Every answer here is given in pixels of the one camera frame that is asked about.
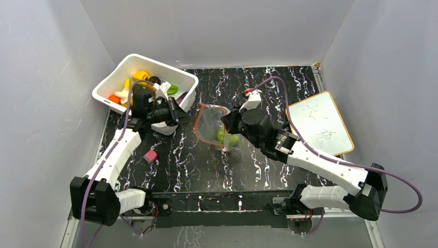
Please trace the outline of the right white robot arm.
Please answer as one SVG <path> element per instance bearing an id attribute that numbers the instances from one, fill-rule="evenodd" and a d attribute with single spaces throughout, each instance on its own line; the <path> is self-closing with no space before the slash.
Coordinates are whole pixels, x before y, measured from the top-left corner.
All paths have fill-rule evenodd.
<path id="1" fill-rule="evenodd" d="M 331 187 L 298 185 L 290 197 L 294 212 L 338 208 L 369 221 L 378 220 L 388 191 L 381 165 L 357 168 L 330 154 L 314 154 L 298 136 L 273 125 L 260 109 L 243 112 L 235 109 L 221 117 L 221 121 L 228 133 L 245 137 L 267 158 L 300 167 L 334 183 Z"/>

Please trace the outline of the clear orange-zip bag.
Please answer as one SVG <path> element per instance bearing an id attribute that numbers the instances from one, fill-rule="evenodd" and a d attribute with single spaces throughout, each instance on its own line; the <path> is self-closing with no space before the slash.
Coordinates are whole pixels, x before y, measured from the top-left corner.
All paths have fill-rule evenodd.
<path id="1" fill-rule="evenodd" d="M 224 144 L 222 145 L 216 138 L 218 130 L 221 128 L 225 129 L 221 118 L 229 113 L 230 110 L 224 106 L 202 103 L 194 125 L 194 133 L 196 137 L 201 142 L 211 145 L 216 150 L 221 150 L 223 152 L 228 152 L 238 148 L 239 145 L 237 147 L 228 147 L 227 141 L 224 141 Z"/>

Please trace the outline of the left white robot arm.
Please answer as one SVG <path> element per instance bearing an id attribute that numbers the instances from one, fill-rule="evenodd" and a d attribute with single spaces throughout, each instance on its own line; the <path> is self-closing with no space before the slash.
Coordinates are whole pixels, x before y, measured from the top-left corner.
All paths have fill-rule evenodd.
<path id="1" fill-rule="evenodd" d="M 95 165 L 70 182 L 72 215 L 80 221 L 113 225 L 125 212 L 142 215 L 154 209 L 151 191 L 142 187 L 115 190 L 116 181 L 132 152 L 156 123 L 174 127 L 190 122 L 190 115 L 174 97 L 156 97 L 145 90 L 133 94 L 133 106 L 122 115 L 114 137 Z"/>

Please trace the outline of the green toy cabbage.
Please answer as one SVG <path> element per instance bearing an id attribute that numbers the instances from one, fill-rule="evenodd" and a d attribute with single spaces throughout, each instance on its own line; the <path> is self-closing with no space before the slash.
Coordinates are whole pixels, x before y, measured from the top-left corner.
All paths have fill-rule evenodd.
<path id="1" fill-rule="evenodd" d="M 222 145 L 227 141 L 228 147 L 237 147 L 240 143 L 240 135 L 226 133 L 224 128 L 218 130 L 216 138 Z"/>

